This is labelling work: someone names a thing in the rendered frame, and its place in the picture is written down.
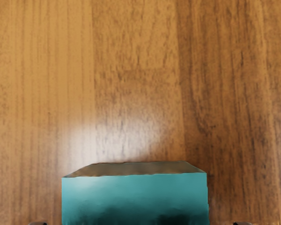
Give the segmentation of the teal block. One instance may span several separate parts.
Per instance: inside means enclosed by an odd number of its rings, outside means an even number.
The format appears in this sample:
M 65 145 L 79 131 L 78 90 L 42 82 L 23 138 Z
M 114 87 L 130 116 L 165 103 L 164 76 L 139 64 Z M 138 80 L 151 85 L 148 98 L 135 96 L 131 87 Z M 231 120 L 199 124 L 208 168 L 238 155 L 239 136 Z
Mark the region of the teal block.
M 210 225 L 207 174 L 185 161 L 90 164 L 61 182 L 62 225 Z

